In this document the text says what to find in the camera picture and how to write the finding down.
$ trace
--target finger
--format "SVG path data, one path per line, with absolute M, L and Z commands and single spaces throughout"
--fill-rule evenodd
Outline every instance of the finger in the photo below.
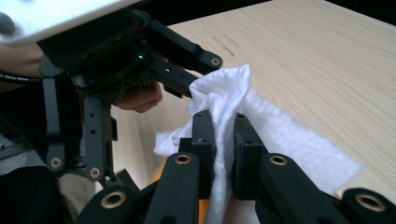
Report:
M 136 109 L 143 105 L 158 104 L 162 99 L 160 84 L 154 82 L 147 87 L 133 87 L 125 92 L 115 106 L 121 109 Z
M 146 102 L 145 104 L 142 104 L 142 105 L 139 105 L 136 107 L 124 107 L 122 109 L 123 110 L 134 110 L 137 113 L 145 113 L 145 112 L 149 111 L 152 107 L 156 106 L 160 101 L 161 101 L 161 99 L 155 99 L 155 100 Z

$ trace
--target cable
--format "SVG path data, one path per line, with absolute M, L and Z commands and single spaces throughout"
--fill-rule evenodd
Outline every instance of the cable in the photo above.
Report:
M 20 84 L 20 85 L 36 85 L 41 84 L 41 78 L 37 77 L 20 77 L 13 74 L 0 71 L 0 81 Z

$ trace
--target light wood surface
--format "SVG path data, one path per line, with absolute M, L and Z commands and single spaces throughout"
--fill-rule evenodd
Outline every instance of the light wood surface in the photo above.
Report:
M 325 1 L 274 0 L 170 28 L 220 55 L 224 67 L 250 64 L 252 89 L 364 165 L 346 188 L 396 203 L 394 26 Z M 155 134 L 190 119 L 189 99 L 163 95 L 145 114 L 112 110 L 116 170 L 126 167 L 141 188 L 163 161 L 152 152 Z

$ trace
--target towel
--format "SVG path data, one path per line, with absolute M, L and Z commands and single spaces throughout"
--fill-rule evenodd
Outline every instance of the towel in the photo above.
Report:
M 217 146 L 215 178 L 205 216 L 207 224 L 225 223 L 225 220 L 226 223 L 238 223 L 237 220 L 259 223 L 253 215 L 254 204 L 236 202 L 230 197 L 233 124 L 237 112 L 249 118 L 269 152 L 294 159 L 324 192 L 334 194 L 361 169 L 357 161 L 330 140 L 252 90 L 250 80 L 251 71 L 247 64 L 222 68 L 198 78 L 190 85 L 192 98 L 187 110 L 191 117 L 202 110 L 210 111 Z M 176 153 L 180 138 L 191 138 L 191 128 L 192 119 L 172 132 L 158 133 L 154 152 L 165 156 Z

